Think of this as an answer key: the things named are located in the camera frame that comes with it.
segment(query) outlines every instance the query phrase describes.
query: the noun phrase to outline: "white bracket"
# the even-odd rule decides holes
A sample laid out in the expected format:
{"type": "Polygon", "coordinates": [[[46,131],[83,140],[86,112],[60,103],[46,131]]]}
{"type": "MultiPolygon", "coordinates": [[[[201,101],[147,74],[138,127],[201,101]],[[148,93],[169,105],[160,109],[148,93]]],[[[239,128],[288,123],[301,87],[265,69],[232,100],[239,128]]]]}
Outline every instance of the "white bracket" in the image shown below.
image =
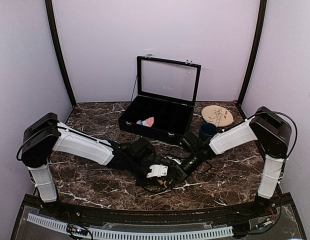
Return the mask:
{"type": "Polygon", "coordinates": [[[167,175],[168,167],[162,164],[161,165],[154,164],[154,165],[150,165],[149,169],[151,170],[151,172],[149,172],[146,176],[148,179],[153,178],[153,177],[160,178],[162,176],[167,175]]]}

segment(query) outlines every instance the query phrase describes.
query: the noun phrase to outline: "wooden coaster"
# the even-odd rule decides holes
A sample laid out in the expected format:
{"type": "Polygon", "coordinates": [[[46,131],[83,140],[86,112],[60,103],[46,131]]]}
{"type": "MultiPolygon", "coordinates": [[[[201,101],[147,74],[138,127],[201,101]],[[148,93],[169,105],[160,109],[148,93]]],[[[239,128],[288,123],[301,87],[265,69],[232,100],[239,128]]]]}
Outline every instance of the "wooden coaster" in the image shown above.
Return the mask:
{"type": "Polygon", "coordinates": [[[234,122],[233,115],[225,107],[211,105],[202,109],[201,115],[208,123],[216,127],[226,127],[234,122]]]}

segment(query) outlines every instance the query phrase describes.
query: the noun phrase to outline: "black metal pole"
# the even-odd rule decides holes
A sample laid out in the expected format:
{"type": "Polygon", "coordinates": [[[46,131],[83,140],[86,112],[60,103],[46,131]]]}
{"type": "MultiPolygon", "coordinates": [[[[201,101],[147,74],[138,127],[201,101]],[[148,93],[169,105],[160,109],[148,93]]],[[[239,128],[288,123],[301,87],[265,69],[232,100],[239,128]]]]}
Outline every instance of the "black metal pole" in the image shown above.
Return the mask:
{"type": "Polygon", "coordinates": [[[262,29],[263,29],[263,23],[264,23],[264,18],[265,18],[266,4],[267,4],[267,0],[260,0],[253,45],[251,47],[250,57],[249,57],[244,81],[243,81],[243,84],[241,86],[241,90],[240,90],[238,100],[237,100],[237,103],[240,106],[243,104],[247,89],[249,87],[249,83],[251,80],[251,76],[252,76],[257,52],[259,49],[261,35],[262,35],[262,29]]]}
{"type": "Polygon", "coordinates": [[[45,0],[45,3],[46,3],[46,11],[47,11],[48,23],[49,23],[49,28],[50,28],[50,34],[51,34],[51,38],[53,40],[53,44],[54,44],[54,48],[55,48],[55,54],[57,57],[60,73],[61,73],[61,76],[63,78],[70,103],[71,103],[72,107],[75,107],[77,103],[75,100],[75,96],[73,93],[73,89],[71,86],[69,76],[68,76],[67,71],[66,71],[66,66],[65,66],[65,62],[64,62],[64,58],[63,58],[63,54],[62,54],[62,49],[61,49],[61,45],[60,45],[60,41],[59,41],[59,35],[57,32],[57,28],[56,28],[56,22],[55,22],[55,17],[54,17],[54,10],[53,10],[53,3],[52,3],[52,0],[45,0]]]}

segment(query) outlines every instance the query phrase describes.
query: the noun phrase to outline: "lavender wall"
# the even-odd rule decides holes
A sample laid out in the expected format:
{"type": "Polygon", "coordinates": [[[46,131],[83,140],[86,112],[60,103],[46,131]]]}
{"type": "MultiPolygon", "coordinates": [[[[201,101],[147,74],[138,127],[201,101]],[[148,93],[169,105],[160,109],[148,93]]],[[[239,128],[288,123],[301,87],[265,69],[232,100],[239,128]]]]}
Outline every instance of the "lavender wall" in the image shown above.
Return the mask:
{"type": "Polygon", "coordinates": [[[243,109],[260,106],[290,115],[298,142],[286,165],[284,192],[291,192],[310,239],[310,0],[270,0],[243,109]]]}
{"type": "Polygon", "coordinates": [[[23,132],[55,112],[71,111],[50,35],[44,0],[0,0],[0,239],[10,239],[25,193],[27,168],[15,158],[23,132]]]}
{"type": "Polygon", "coordinates": [[[259,0],[54,0],[78,102],[129,101],[136,56],[202,65],[198,101],[238,98],[259,0]]]}

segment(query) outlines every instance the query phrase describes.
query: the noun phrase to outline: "marble tabletop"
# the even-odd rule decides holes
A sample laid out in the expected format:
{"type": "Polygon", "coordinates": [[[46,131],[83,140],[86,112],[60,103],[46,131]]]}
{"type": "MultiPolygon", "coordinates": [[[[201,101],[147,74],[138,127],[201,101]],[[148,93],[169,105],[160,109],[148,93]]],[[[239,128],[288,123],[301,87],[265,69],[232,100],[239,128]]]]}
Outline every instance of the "marble tabletop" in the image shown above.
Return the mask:
{"type": "MultiPolygon", "coordinates": [[[[121,131],[118,118],[128,107],[127,102],[80,103],[72,111],[67,125],[98,139],[118,143],[134,142],[138,135],[121,131]]],[[[208,105],[227,108],[234,123],[243,121],[231,102],[197,102],[190,130],[198,133],[205,123],[201,110],[208,105]]],[[[150,139],[156,157],[165,154],[188,155],[181,147],[150,139]]],[[[212,169],[203,164],[187,180],[174,189],[150,194],[135,186],[135,177],[128,171],[109,169],[98,163],[68,153],[54,152],[49,166],[62,202],[82,206],[138,211],[194,210],[246,203],[254,200],[264,161],[254,142],[243,144],[218,155],[212,169]]]]}

